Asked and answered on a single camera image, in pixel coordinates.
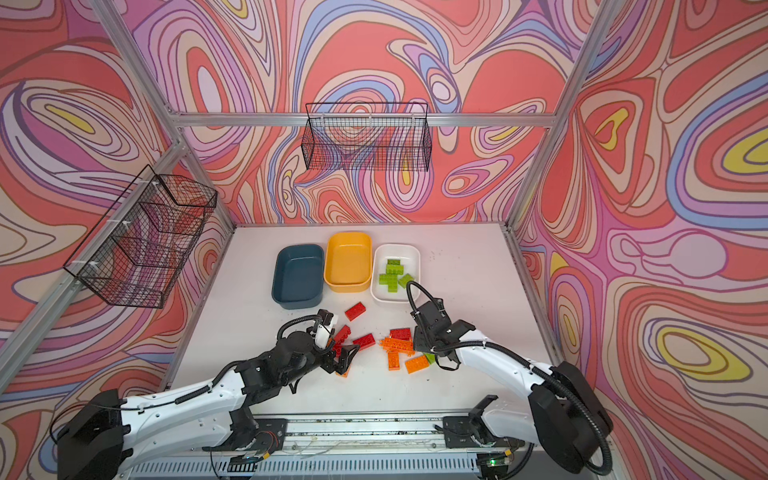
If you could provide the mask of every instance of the yellow bin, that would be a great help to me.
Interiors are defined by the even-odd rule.
[[[328,240],[323,277],[338,293],[368,289],[373,271],[371,237],[362,232],[337,233]]]

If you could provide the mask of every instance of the wire mesh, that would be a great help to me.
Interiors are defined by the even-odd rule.
[[[315,103],[306,110],[307,170],[429,170],[426,104]]]
[[[76,277],[110,305],[162,308],[216,202],[212,188],[155,175]]]

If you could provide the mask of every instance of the black wire basket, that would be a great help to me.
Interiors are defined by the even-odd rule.
[[[138,201],[77,272],[110,305],[163,308],[217,192],[180,175],[154,175]]]
[[[428,110],[422,102],[306,104],[306,169],[428,171]]]

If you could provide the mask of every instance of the patterned wall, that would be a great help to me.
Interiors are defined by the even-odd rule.
[[[460,127],[429,172],[307,171],[301,128],[190,127],[236,223],[505,220],[542,128]]]
[[[516,233],[628,478],[768,478],[768,4],[629,3]]]
[[[371,96],[421,98],[440,112],[537,99],[531,111],[553,111],[596,9],[587,0],[118,4],[171,107],[196,112],[301,112],[308,101]]]
[[[87,0],[0,2],[0,45],[1,345],[169,141]],[[55,412],[157,390],[222,239],[214,217],[162,311],[77,297],[0,396],[0,478],[55,477]]]

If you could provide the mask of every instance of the tray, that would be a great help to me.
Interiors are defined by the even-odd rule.
[[[408,303],[406,289],[398,287],[397,293],[387,291],[387,285],[379,285],[379,275],[386,272],[386,261],[389,258],[399,258],[400,264],[405,267],[405,273],[410,273],[414,281],[421,282],[422,256],[419,249],[413,245],[401,243],[384,243],[376,249],[373,257],[373,278],[371,281],[371,296],[382,303]],[[411,287],[414,301],[419,298],[422,291]]]
[[[325,280],[338,293],[362,292],[371,283],[371,237],[361,232],[337,233],[328,240]]]
[[[277,254],[272,300],[286,310],[311,308],[323,299],[323,248],[291,245]]]

